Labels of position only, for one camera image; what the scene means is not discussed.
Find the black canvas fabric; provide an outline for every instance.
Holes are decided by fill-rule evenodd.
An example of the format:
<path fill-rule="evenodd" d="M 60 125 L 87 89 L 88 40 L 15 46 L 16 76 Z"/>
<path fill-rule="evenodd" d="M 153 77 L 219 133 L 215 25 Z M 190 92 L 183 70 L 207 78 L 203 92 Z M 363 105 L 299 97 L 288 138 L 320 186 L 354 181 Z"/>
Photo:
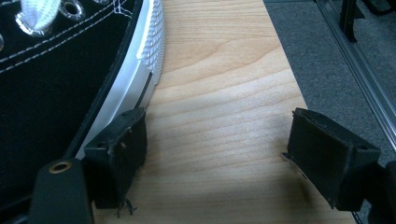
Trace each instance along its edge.
<path fill-rule="evenodd" d="M 132 39 L 141 1 L 122 4 L 132 18 L 111 1 L 80 3 L 84 22 L 58 13 L 39 38 L 16 24 L 19 3 L 0 5 L 0 212 L 30 194 L 43 165 L 76 153 Z"/>

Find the wooden board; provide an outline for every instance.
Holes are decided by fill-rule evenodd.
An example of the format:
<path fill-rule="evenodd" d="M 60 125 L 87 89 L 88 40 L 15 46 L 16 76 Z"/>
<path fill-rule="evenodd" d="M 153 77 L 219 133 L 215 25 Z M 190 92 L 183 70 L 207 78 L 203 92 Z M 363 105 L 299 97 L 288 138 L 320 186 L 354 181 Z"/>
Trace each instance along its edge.
<path fill-rule="evenodd" d="M 96 223 L 353 223 L 280 157 L 305 107 L 261 0 L 163 0 L 163 76 L 138 209 Z"/>

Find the gray carpet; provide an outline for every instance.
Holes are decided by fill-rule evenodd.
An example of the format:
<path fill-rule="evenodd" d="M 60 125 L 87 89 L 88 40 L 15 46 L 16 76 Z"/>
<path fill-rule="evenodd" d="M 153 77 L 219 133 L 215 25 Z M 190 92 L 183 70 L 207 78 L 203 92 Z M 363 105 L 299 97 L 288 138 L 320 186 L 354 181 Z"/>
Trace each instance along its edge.
<path fill-rule="evenodd" d="M 313 1 L 305 0 L 300 2 L 264 0 L 264 3 L 308 108 L 334 119 L 353 133 L 381 148 L 381 165 L 395 160 L 395 152 L 349 71 L 318 6 Z M 357 24 L 358 39 L 363 36 L 362 26 Z M 367 45 L 370 45 L 370 41 L 373 40 L 367 39 Z M 381 57 L 394 57 L 394 53 L 389 55 L 389 52 L 385 51 L 384 55 Z M 396 62 L 395 60 L 390 62 L 389 58 L 381 60 L 382 58 L 380 59 L 377 54 L 373 54 L 373 57 L 382 61 L 382 63 L 370 62 L 377 64 L 378 67 L 385 66 L 384 63 Z M 396 85 L 393 82 L 396 81 L 396 76 L 388 78 L 391 79 L 388 82 L 391 88 L 389 92 L 392 92 L 391 86 Z M 365 203 L 359 212 L 363 223 L 368 223 L 368 209 L 369 204 Z"/>

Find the shoe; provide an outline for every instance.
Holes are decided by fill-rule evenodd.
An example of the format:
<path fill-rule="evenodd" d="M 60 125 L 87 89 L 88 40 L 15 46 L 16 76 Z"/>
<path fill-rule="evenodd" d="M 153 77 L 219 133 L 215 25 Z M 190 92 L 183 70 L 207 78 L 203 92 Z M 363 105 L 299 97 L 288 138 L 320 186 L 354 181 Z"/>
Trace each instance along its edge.
<path fill-rule="evenodd" d="M 0 217 L 26 210 L 42 166 L 146 107 L 163 67 L 161 0 L 43 1 L 0 3 Z"/>

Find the white shoelace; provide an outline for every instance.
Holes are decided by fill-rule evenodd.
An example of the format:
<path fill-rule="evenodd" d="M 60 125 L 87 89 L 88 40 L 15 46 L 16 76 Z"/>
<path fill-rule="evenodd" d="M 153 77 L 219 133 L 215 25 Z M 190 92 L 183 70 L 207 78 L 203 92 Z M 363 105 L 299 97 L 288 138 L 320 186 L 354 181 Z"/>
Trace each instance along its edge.
<path fill-rule="evenodd" d="M 30 28 L 39 31 L 51 25 L 61 0 L 21 0 L 22 13 Z"/>

